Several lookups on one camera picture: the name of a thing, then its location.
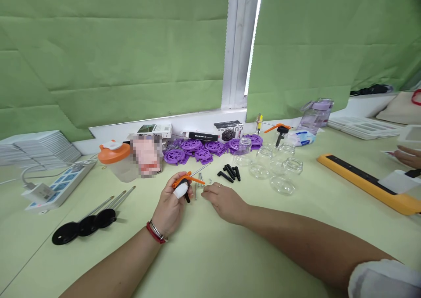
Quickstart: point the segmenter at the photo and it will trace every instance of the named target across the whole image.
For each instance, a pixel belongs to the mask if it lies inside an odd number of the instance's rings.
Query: red bracelet
[[[153,236],[153,238],[156,240],[156,242],[158,242],[159,244],[163,244],[165,243],[165,239],[162,238],[160,239],[152,230],[152,228],[150,227],[149,221],[146,223],[146,228],[148,229],[149,233]]]

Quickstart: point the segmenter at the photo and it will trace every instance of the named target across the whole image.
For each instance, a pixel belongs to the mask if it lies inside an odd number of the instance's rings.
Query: green curtain
[[[400,88],[421,68],[421,0],[262,0],[247,121],[295,118],[317,97]]]
[[[220,108],[228,0],[0,0],[0,139]]]

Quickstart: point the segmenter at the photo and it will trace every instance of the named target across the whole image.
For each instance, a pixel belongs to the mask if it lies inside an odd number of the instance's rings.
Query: black disc
[[[101,211],[95,217],[95,220],[93,221],[93,224],[97,228],[103,229],[103,228],[108,227],[115,220],[117,220],[115,211],[114,211],[114,209],[109,208],[109,209],[104,209],[103,211]]]
[[[78,224],[75,222],[66,223],[54,232],[51,241],[55,245],[67,244],[78,236]]]
[[[224,141],[230,141],[231,139],[233,139],[235,137],[235,132],[231,129],[227,129],[225,130],[222,135],[221,138]]]
[[[78,235],[80,237],[86,237],[98,230],[98,227],[93,224],[95,217],[95,215],[91,215],[79,222]]]

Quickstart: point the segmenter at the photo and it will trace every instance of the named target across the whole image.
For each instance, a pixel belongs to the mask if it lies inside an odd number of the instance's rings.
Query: beige bag
[[[405,125],[421,125],[421,106],[412,102],[414,92],[400,92],[376,118]]]

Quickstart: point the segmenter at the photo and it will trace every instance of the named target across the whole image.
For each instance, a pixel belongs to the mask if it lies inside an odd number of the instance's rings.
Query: light green table surface
[[[202,174],[206,182],[210,178],[234,188],[250,204],[306,215],[336,226],[421,271],[419,218],[397,213],[316,161],[319,155],[332,153],[382,177],[401,168],[380,152],[395,147],[396,138],[364,141],[326,128],[314,144],[296,149],[304,171],[298,191],[290,197],[274,192],[268,180],[252,178],[247,168],[240,168],[241,182],[231,184],[218,178],[216,174],[223,165],[232,162],[230,154],[215,157]],[[154,179],[122,183],[97,164],[59,209],[44,215],[23,211],[28,202],[20,196],[21,183],[0,186],[1,297],[58,297],[146,224],[170,176],[200,166],[191,158],[186,165],[166,164]],[[0,168],[0,182],[12,176],[12,167]],[[78,221],[109,196],[133,185],[137,188],[120,205],[119,219],[113,225],[64,246],[51,243],[57,226]],[[330,297],[330,292],[259,236],[224,222],[198,196],[188,205],[180,229],[163,247],[134,296]]]

